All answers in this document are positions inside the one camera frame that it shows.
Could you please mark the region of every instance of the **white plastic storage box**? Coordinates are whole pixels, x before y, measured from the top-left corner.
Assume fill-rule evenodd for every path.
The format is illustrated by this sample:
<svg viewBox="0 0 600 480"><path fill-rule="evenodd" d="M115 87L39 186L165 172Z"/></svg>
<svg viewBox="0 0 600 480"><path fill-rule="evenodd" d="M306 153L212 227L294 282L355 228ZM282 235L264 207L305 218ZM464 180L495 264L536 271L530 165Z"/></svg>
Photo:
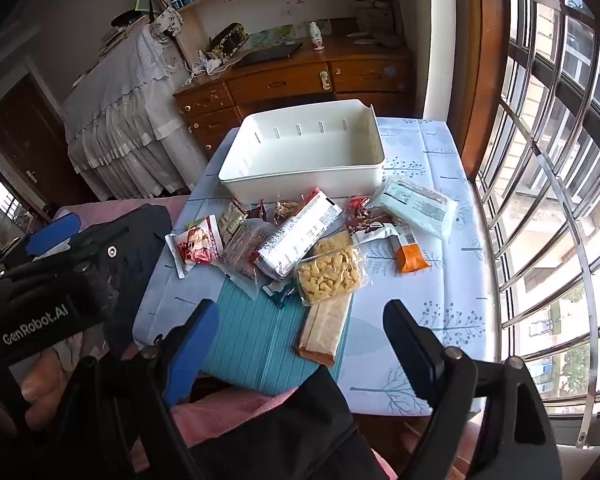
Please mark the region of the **white plastic storage box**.
<svg viewBox="0 0 600 480"><path fill-rule="evenodd" d="M338 198L373 194L383 165L374 110L354 99L248 116L219 179L243 204L297 200L314 187Z"/></svg>

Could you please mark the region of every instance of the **wooden dresser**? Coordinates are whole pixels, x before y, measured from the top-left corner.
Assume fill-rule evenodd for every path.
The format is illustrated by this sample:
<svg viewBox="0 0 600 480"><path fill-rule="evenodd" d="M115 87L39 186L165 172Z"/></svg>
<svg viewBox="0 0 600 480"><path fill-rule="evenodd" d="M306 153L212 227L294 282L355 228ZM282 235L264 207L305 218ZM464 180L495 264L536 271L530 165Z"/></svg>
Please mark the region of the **wooden dresser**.
<svg viewBox="0 0 600 480"><path fill-rule="evenodd" d="M357 45L351 38L311 40L289 59L199 76L174 94L189 131L209 157L249 114L338 99L360 99L379 117L413 115L415 75L406 48Z"/></svg>

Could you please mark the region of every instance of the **screw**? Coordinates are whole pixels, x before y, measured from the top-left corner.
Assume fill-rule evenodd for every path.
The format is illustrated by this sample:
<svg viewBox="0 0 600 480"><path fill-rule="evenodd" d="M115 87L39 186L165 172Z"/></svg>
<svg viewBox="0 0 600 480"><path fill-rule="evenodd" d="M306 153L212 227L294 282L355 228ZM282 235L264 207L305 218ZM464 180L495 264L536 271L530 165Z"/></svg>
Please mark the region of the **screw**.
<svg viewBox="0 0 600 480"><path fill-rule="evenodd" d="M156 357L158 357L159 353L160 353L160 350L158 350L157 346L145 346L140 351L140 355L144 359L155 359Z"/></svg>
<svg viewBox="0 0 600 480"><path fill-rule="evenodd" d="M510 357L509 364L516 370L522 370L522 368L525 366L525 362L517 356Z"/></svg>
<svg viewBox="0 0 600 480"><path fill-rule="evenodd" d="M445 348L445 354L447 357L452 358L454 361L462 358L462 350L457 346L448 346Z"/></svg>

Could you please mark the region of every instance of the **dresser drawer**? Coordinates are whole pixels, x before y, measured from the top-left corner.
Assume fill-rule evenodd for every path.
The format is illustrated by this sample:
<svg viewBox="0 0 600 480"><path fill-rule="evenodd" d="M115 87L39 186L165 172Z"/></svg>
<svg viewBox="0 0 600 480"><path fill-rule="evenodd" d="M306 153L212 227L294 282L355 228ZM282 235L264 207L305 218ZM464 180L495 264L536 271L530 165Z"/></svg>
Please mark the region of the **dresser drawer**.
<svg viewBox="0 0 600 480"><path fill-rule="evenodd" d="M198 142L200 143L200 147L202 148L202 151L205 152L206 156L208 156L208 158L211 158L225 137L226 134L216 135L213 137L205 137L203 139L198 139Z"/></svg>
<svg viewBox="0 0 600 480"><path fill-rule="evenodd" d="M330 66L336 92L406 92L409 87L406 61L333 61Z"/></svg>
<svg viewBox="0 0 600 480"><path fill-rule="evenodd" d="M202 139L205 139L205 137L224 136L231 128L240 126L241 123L242 120L238 115L238 110L234 106L190 119L189 131L201 144L204 144Z"/></svg>
<svg viewBox="0 0 600 480"><path fill-rule="evenodd" d="M359 99L365 106L373 105L376 117L413 117L413 99L405 93L352 92L336 94L336 99Z"/></svg>
<svg viewBox="0 0 600 480"><path fill-rule="evenodd" d="M174 97L178 107L188 118L234 105L224 83L207 85L200 90L176 94Z"/></svg>
<svg viewBox="0 0 600 480"><path fill-rule="evenodd" d="M325 72L323 86L320 72ZM275 70L265 70L233 79L227 83L236 104L291 95L331 92L331 79L326 63L310 63Z"/></svg>

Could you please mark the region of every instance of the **orange package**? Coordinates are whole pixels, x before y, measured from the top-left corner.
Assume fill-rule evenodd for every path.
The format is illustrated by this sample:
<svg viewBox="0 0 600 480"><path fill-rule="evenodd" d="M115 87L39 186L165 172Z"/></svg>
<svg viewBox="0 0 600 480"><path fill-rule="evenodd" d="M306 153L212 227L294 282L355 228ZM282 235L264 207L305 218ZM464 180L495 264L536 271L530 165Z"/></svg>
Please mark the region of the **orange package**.
<svg viewBox="0 0 600 480"><path fill-rule="evenodd" d="M398 272L406 274L416 270L429 269L431 264L422 256L411 227L405 223L396 225L396 236L389 236L389 243L394 250L394 258Z"/></svg>

